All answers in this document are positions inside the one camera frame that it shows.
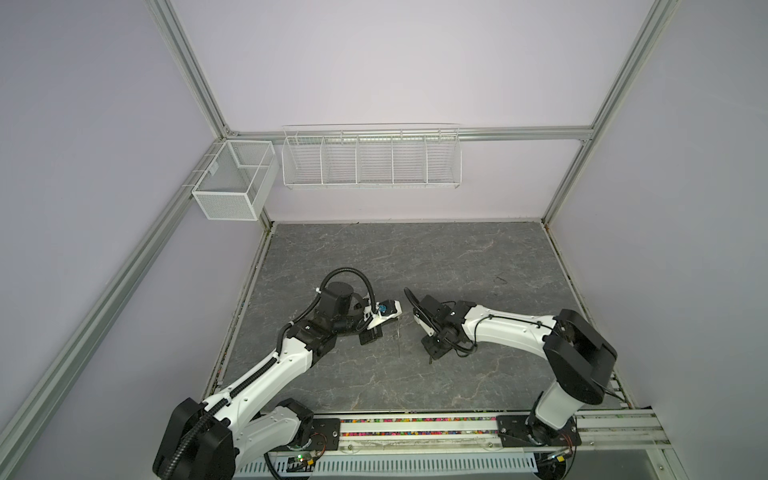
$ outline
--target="wire shelf rack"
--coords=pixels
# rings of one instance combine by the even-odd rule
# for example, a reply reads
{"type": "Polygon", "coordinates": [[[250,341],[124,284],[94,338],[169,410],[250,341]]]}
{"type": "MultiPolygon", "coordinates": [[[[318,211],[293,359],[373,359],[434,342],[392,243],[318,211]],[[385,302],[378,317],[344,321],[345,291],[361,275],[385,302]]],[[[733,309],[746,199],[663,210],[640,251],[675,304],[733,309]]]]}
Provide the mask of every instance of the wire shelf rack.
{"type": "Polygon", "coordinates": [[[271,141],[224,141],[192,189],[210,220],[259,220],[280,164],[271,141]]]}
{"type": "Polygon", "coordinates": [[[283,182],[288,188],[458,187],[462,182],[458,128],[329,135],[286,130],[283,182]]]}

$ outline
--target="black cable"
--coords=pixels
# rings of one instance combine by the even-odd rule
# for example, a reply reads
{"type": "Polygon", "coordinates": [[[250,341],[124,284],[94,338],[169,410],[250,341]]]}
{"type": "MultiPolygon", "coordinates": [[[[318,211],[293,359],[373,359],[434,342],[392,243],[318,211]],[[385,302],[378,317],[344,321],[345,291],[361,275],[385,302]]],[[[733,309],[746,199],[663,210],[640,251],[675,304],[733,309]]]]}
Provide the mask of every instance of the black cable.
{"type": "Polygon", "coordinates": [[[608,394],[608,395],[610,395],[610,396],[612,396],[612,397],[615,397],[615,398],[617,398],[617,399],[621,400],[622,402],[626,402],[626,401],[627,401],[627,400],[625,400],[625,399],[622,399],[620,396],[616,395],[616,394],[615,394],[615,393],[613,393],[612,391],[610,391],[610,390],[606,389],[606,388],[605,388],[604,386],[602,386],[601,384],[599,384],[599,383],[597,383],[597,382],[595,382],[594,384],[595,384],[595,385],[597,385],[597,386],[599,386],[599,387],[600,387],[600,388],[603,390],[603,392],[604,392],[604,393],[606,393],[606,394],[608,394]]]}
{"type": "Polygon", "coordinates": [[[552,327],[550,327],[549,325],[545,325],[541,322],[531,322],[529,320],[520,320],[520,319],[512,318],[510,316],[488,315],[486,318],[503,318],[505,320],[514,320],[515,322],[523,322],[523,323],[528,323],[530,325],[543,326],[545,329],[550,329],[550,331],[554,331],[552,327]]]}
{"type": "Polygon", "coordinates": [[[160,476],[163,480],[168,480],[170,477],[174,475],[174,472],[176,471],[176,467],[179,465],[179,461],[181,460],[181,457],[184,455],[184,452],[187,451],[189,446],[192,443],[192,440],[194,440],[195,436],[197,436],[198,433],[200,433],[200,430],[203,429],[203,427],[216,415],[216,413],[221,410],[226,404],[228,403],[227,399],[221,399],[218,401],[216,405],[210,408],[207,412],[203,414],[203,416],[200,417],[199,420],[197,420],[197,423],[190,429],[187,434],[181,438],[181,441],[179,442],[179,446],[176,447],[176,452],[174,452],[174,456],[170,457],[170,461],[168,462],[168,465],[166,465],[165,470],[163,470],[163,475],[160,476]]]}
{"type": "MultiPolygon", "coordinates": [[[[574,415],[574,427],[576,428],[576,431],[578,432],[578,419],[576,418],[576,415],[574,415]]],[[[573,445],[574,449],[574,456],[571,457],[571,464],[568,466],[568,470],[565,471],[565,475],[563,475],[563,478],[560,480],[565,480],[565,477],[568,476],[569,473],[571,473],[571,469],[574,467],[574,462],[576,462],[576,445],[573,445]]]]}
{"type": "Polygon", "coordinates": [[[244,381],[242,381],[242,383],[241,383],[241,384],[239,384],[238,386],[236,386],[235,388],[233,388],[233,389],[232,389],[232,391],[230,392],[230,398],[231,398],[231,399],[234,399],[234,398],[235,398],[235,397],[236,397],[238,394],[240,394],[240,392],[242,392],[243,390],[245,390],[245,389],[248,387],[248,385],[250,385],[250,384],[251,384],[251,383],[253,383],[253,382],[256,382],[256,380],[257,380],[257,379],[258,379],[260,376],[262,376],[264,373],[266,373],[266,371],[267,371],[267,370],[269,370],[269,369],[270,369],[270,367],[271,367],[272,365],[274,365],[275,363],[277,363],[277,359],[276,359],[275,357],[272,357],[272,358],[271,358],[271,359],[270,359],[270,360],[269,360],[267,363],[265,363],[264,365],[262,365],[260,369],[258,369],[258,370],[257,370],[256,372],[254,372],[254,373],[253,373],[251,376],[249,376],[247,379],[245,379],[244,381]]]}
{"type": "MultiPolygon", "coordinates": [[[[328,282],[333,277],[335,277],[339,273],[345,273],[345,272],[354,273],[366,285],[366,289],[368,290],[368,297],[370,298],[370,302],[371,302],[371,313],[374,313],[373,309],[376,308],[376,297],[373,294],[373,287],[371,286],[371,283],[368,280],[368,277],[363,272],[354,268],[353,266],[341,266],[340,268],[331,270],[325,276],[325,278],[323,278],[323,281],[320,282],[320,287],[318,288],[318,290],[324,289],[328,284],[328,282]]],[[[283,340],[285,339],[285,334],[288,331],[288,329],[293,325],[295,325],[296,322],[304,318],[309,312],[311,312],[312,309],[315,308],[315,306],[319,302],[320,302],[320,294],[318,293],[317,295],[315,295],[315,298],[314,300],[312,300],[312,303],[310,303],[310,305],[307,308],[305,308],[303,312],[301,312],[295,319],[291,320],[285,326],[283,326],[282,329],[280,329],[280,333],[277,334],[277,348],[275,349],[278,357],[280,356],[280,352],[283,351],[283,340]]],[[[368,319],[364,324],[358,327],[358,333],[365,331],[368,328],[368,325],[370,325],[372,321],[373,321],[373,315],[371,315],[371,318],[368,319]]]]}
{"type": "MultiPolygon", "coordinates": [[[[272,478],[275,480],[286,480],[284,477],[281,477],[279,473],[277,473],[275,465],[272,465],[269,452],[264,453],[264,463],[266,463],[266,469],[269,470],[272,474],[272,478]]],[[[291,477],[290,480],[310,480],[310,477],[291,477]]]]}

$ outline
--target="aluminum frame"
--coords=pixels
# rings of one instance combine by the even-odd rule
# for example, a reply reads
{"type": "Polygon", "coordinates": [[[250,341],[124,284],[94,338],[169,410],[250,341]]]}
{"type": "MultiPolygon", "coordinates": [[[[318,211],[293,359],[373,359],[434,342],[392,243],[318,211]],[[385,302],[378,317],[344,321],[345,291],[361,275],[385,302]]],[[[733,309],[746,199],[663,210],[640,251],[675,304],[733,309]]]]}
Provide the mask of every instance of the aluminum frame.
{"type": "MultiPolygon", "coordinates": [[[[200,105],[214,137],[220,140],[225,138],[271,140],[275,144],[281,144],[284,139],[283,132],[240,134],[230,131],[169,0],[145,1],[174,56],[174,60],[184,75],[185,81],[200,105]]],[[[544,223],[549,223],[563,204],[568,191],[588,160],[594,144],[604,133],[607,124],[626,95],[637,72],[647,59],[654,42],[669,22],[678,3],[679,0],[657,0],[654,3],[620,74],[591,126],[462,129],[461,141],[564,139],[582,141],[582,147],[547,209],[543,219],[544,223]]],[[[171,234],[176,230],[192,201],[191,188],[199,180],[202,170],[210,163],[211,152],[220,144],[220,140],[214,141],[207,153],[198,162],[173,199],[108,284],[107,289],[24,401],[22,407],[0,434],[0,480],[11,478],[18,470],[48,421],[55,414],[79,374],[131,298],[139,282],[162,251],[171,234]]],[[[271,220],[265,210],[262,211],[260,220],[264,225],[265,235],[269,234],[271,220]]],[[[262,248],[265,248],[267,244],[268,242],[263,242],[262,248]]]]}
{"type": "Polygon", "coordinates": [[[131,299],[192,202],[192,187],[220,148],[214,141],[107,285],[22,407],[0,434],[0,480],[11,478],[131,299]]]}
{"type": "Polygon", "coordinates": [[[571,162],[571,166],[568,167],[565,176],[560,185],[558,185],[558,189],[554,192],[552,201],[547,207],[544,218],[542,218],[545,224],[551,223],[563,206],[568,193],[592,155],[594,146],[603,137],[608,125],[621,106],[621,102],[626,98],[634,79],[637,77],[637,73],[645,65],[648,55],[656,45],[656,40],[669,24],[679,4],[680,0],[656,0],[650,8],[650,12],[648,12],[643,27],[632,44],[627,59],[624,60],[616,80],[611,85],[611,89],[598,111],[598,115],[595,117],[594,122],[592,122],[592,138],[582,140],[581,147],[576,152],[576,157],[571,162]]]}
{"type": "MultiPolygon", "coordinates": [[[[301,131],[303,137],[339,137],[342,135],[364,134],[372,137],[399,135],[401,130],[320,130],[301,131]]],[[[509,141],[509,140],[590,140],[594,130],[591,126],[565,127],[483,127],[458,130],[459,141],[509,141]]],[[[265,140],[275,145],[285,143],[284,131],[234,132],[228,140],[265,140]]]]}

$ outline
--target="marble surface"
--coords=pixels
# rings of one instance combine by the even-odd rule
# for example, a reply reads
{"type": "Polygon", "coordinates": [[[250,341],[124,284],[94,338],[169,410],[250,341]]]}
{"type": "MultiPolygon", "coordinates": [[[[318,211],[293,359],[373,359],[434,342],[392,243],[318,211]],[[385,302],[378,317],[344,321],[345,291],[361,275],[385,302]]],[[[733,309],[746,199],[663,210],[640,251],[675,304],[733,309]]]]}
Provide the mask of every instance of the marble surface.
{"type": "MultiPolygon", "coordinates": [[[[225,383],[272,351],[280,327],[306,308],[315,287],[339,266],[362,270],[376,299],[399,300],[405,313],[369,345],[360,346],[356,336],[339,338],[270,406],[293,397],[316,412],[530,409],[554,378],[545,359],[489,343],[468,358],[448,353],[430,365],[420,343],[424,331],[402,292],[407,286],[418,298],[471,300],[527,315],[575,309],[538,223],[280,224],[230,353],[225,383]]],[[[365,292],[351,274],[334,280],[365,292]]],[[[616,408],[611,400],[604,408],[616,408]]]]}

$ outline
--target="wire mesh basket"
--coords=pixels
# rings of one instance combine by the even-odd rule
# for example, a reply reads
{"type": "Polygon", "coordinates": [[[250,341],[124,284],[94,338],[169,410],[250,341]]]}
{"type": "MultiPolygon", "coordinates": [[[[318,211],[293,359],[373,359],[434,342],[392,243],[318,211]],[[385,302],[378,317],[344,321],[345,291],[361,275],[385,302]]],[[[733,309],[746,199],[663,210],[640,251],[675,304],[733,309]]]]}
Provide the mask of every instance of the wire mesh basket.
{"type": "Polygon", "coordinates": [[[289,188],[457,187],[458,128],[287,134],[283,181],[289,188]]]}
{"type": "Polygon", "coordinates": [[[192,194],[210,220],[258,220],[280,169],[270,141],[224,141],[192,194]]]}

